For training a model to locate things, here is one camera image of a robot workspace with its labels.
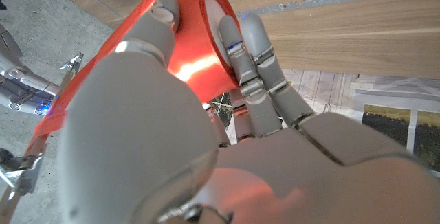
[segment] concrete floor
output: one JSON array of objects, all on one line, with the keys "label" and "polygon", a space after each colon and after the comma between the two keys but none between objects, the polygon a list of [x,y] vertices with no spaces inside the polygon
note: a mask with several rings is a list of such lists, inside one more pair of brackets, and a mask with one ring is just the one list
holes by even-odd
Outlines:
[{"label": "concrete floor", "polygon": [[[58,69],[78,52],[87,63],[112,29],[69,0],[3,0],[0,23],[13,35],[32,71],[61,83],[65,70]],[[21,155],[41,116],[19,113],[0,106],[0,147]],[[58,133],[49,139],[42,171],[34,194],[21,198],[12,223],[62,223],[58,209],[56,151]],[[0,182],[0,192],[6,188]]]}]

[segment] robotic hand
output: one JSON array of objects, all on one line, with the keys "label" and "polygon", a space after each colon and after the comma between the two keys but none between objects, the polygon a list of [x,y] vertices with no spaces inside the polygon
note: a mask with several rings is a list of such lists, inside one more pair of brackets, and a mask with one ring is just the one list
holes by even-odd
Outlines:
[{"label": "robotic hand", "polygon": [[[45,115],[54,96],[60,93],[60,86],[36,75],[20,61],[23,54],[2,25],[0,37],[0,104],[16,111]],[[82,58],[79,54],[63,67],[78,70]]]},{"label": "robotic hand", "polygon": [[176,0],[157,0],[72,100],[58,155],[66,223],[440,223],[438,179],[373,129],[316,115],[251,14],[241,32],[228,16],[212,31],[240,84],[228,146],[166,70],[178,23]]}]

